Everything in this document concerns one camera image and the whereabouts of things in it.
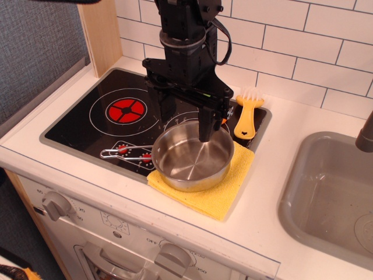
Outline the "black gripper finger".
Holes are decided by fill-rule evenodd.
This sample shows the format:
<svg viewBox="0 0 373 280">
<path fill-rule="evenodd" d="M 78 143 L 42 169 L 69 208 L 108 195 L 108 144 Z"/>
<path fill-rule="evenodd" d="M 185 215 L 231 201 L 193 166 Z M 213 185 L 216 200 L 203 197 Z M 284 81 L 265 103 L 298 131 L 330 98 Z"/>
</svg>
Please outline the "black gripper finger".
<svg viewBox="0 0 373 280">
<path fill-rule="evenodd" d="M 220 129 L 222 115 L 215 109 L 202 107 L 199 108 L 199 140 L 209 142 L 212 135 Z"/>
<path fill-rule="evenodd" d="M 176 112 L 175 97 L 167 89 L 148 87 L 148 93 L 157 118 L 165 123 Z"/>
</svg>

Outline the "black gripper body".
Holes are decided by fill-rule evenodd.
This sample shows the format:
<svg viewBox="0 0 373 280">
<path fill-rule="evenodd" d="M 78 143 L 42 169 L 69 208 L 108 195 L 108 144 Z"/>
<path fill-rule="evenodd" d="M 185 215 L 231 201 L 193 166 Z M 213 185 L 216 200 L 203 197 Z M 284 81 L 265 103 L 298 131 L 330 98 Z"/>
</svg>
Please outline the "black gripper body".
<svg viewBox="0 0 373 280">
<path fill-rule="evenodd" d="M 176 98 L 195 107 L 219 111 L 222 117 L 231 110 L 233 91 L 215 73 L 217 65 L 224 65 L 232 51 L 232 44 L 224 59 L 217 60 L 217 41 L 207 40 L 194 47 L 165 45 L 165 59 L 146 58 L 145 81 L 148 87 L 167 89 Z"/>
</svg>

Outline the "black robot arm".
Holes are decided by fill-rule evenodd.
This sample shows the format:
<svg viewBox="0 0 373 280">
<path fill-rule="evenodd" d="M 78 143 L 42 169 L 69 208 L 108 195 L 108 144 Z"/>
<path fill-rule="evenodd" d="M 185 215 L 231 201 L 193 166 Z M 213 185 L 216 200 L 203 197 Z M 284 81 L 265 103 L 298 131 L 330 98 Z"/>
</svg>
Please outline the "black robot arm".
<svg viewBox="0 0 373 280">
<path fill-rule="evenodd" d="M 198 108 L 199 139 L 208 142 L 232 111 L 233 90 L 217 75 L 215 68 L 227 63 L 232 44 L 222 61 L 217 58 L 217 34 L 230 37 L 217 20 L 221 1 L 156 1 L 160 19 L 160 42 L 165 58 L 146 58 L 145 81 L 158 103 L 163 121 L 175 112 L 175 99 Z"/>
</svg>

